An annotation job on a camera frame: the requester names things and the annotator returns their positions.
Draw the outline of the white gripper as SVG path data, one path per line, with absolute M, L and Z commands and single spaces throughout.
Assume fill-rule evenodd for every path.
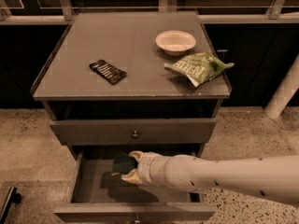
M 121 179 L 135 185 L 165 186 L 165 165 L 169 161 L 168 156 L 162 156 L 153 152 L 135 150 L 129 156 L 137 162 L 137 170 L 133 169 Z

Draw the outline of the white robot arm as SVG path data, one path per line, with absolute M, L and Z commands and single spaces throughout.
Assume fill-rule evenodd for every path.
M 227 161 L 141 151 L 133 151 L 130 156 L 137 166 L 121 179 L 133 184 L 188 192 L 218 188 L 293 206 L 299 204 L 298 155 Z

